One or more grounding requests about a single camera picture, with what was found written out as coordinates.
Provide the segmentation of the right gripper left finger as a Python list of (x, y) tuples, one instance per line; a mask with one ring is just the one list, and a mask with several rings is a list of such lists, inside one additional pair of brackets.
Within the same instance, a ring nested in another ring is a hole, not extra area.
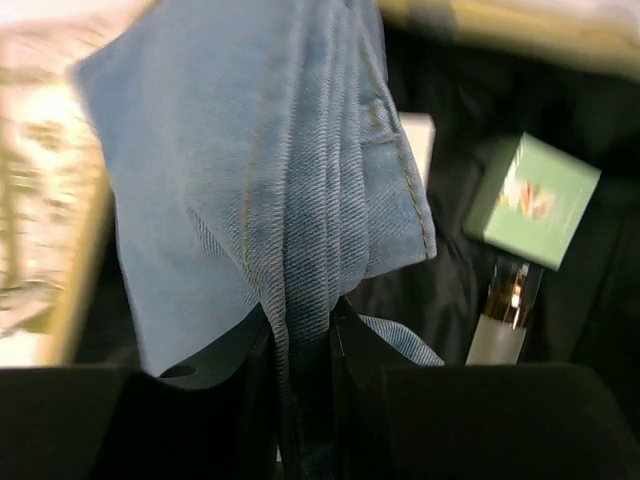
[(244, 323), (160, 380), (121, 367), (5, 370), (5, 479), (270, 479), (270, 328)]

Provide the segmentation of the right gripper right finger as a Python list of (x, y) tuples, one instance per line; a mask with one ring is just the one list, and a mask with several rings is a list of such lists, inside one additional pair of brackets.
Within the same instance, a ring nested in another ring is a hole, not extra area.
[(635, 479), (639, 447), (590, 370), (420, 367), (346, 300), (331, 316), (341, 479)]

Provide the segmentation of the clear gold pump bottle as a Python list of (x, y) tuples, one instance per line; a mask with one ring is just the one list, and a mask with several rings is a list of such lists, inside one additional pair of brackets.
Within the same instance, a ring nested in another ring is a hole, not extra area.
[(504, 257), (497, 260), (467, 365), (518, 362), (542, 274), (541, 267), (528, 262)]

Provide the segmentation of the green cosmetic box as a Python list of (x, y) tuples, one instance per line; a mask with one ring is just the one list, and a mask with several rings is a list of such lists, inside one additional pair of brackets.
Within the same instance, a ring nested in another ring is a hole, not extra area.
[(597, 168), (527, 133), (500, 139), (463, 230), (556, 271), (600, 175)]

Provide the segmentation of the white cosmetic box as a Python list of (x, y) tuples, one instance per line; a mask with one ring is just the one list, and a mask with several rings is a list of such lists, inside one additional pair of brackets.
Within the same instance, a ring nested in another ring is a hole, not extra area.
[(423, 186), (427, 188), (436, 136), (435, 123), (428, 114), (401, 112), (399, 119), (409, 142)]

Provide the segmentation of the blue denim cloth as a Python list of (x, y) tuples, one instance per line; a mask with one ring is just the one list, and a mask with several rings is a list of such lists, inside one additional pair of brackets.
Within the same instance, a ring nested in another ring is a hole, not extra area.
[(330, 313), (435, 228), (371, 1), (161, 1), (77, 63), (145, 370), (256, 306), (291, 479), (336, 476)]

